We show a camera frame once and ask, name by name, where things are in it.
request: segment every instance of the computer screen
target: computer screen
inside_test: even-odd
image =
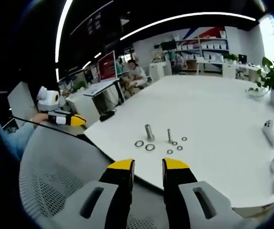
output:
[[[238,61],[240,61],[242,63],[247,63],[247,56],[242,55],[242,54],[238,54]]]
[[[98,67],[100,72],[100,81],[117,78],[116,61],[114,51],[99,59]]]
[[[170,42],[162,42],[161,43],[161,48],[162,48],[163,51],[176,49],[177,48],[176,42],[174,40],[170,41]]]

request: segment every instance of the person's hand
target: person's hand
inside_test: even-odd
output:
[[[45,120],[48,120],[48,114],[45,114],[45,113],[38,113],[31,119],[31,121],[35,123],[41,123],[42,121],[45,121]]]

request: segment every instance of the blue stripe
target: blue stripe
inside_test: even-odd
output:
[[[196,29],[198,28],[190,28],[186,35],[183,37],[183,40],[187,39],[193,32],[196,31]]]

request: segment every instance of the metal bolt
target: metal bolt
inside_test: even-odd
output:
[[[146,124],[145,130],[146,130],[146,134],[147,134],[147,141],[153,142],[155,140],[155,136],[152,134],[151,126],[149,124]]]
[[[172,143],[172,137],[171,137],[171,129],[167,129],[167,134],[169,136],[169,143]]]

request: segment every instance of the white cabinet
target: white cabinet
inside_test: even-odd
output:
[[[235,79],[236,67],[233,64],[223,64],[223,78]]]

